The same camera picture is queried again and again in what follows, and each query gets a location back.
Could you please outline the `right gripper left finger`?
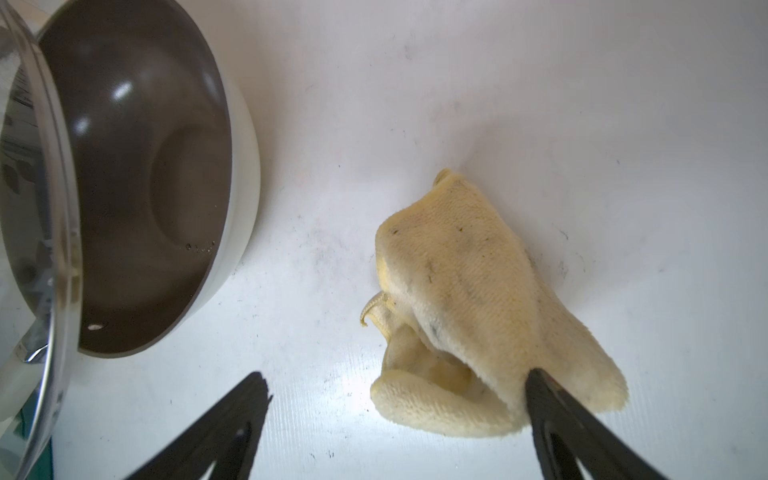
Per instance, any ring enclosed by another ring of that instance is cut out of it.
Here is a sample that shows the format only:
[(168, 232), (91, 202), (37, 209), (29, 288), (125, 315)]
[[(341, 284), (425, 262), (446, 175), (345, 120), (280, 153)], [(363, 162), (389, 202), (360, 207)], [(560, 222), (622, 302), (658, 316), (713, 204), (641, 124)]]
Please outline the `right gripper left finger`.
[(266, 379), (247, 375), (132, 479), (247, 479), (271, 402)]

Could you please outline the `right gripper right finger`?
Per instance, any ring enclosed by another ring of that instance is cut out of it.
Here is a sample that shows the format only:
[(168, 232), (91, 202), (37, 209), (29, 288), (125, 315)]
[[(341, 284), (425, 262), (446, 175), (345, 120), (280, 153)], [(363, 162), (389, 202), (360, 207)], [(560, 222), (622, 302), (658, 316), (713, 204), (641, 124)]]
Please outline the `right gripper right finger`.
[(545, 479), (663, 480), (657, 469), (631, 450), (545, 370), (525, 382), (526, 407)]

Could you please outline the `glass pot lid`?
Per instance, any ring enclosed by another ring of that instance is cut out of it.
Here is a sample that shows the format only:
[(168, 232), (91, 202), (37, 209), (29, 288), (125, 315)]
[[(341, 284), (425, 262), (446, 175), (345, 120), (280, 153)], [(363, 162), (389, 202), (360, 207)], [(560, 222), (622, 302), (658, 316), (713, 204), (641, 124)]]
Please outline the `glass pot lid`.
[(1, 4), (1, 476), (26, 479), (69, 384), (82, 309), (73, 153), (37, 21)]

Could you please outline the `yellow cloth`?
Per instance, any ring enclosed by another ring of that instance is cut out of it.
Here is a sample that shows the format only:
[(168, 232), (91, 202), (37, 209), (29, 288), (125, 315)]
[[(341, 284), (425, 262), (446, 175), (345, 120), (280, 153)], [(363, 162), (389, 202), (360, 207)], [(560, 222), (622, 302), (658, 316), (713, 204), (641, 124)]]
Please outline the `yellow cloth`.
[(375, 237), (379, 292), (360, 321), (387, 348), (370, 397), (395, 424), (450, 437), (525, 428), (525, 383), (547, 371), (589, 411), (622, 409), (624, 375), (541, 279), (481, 191), (441, 171)]

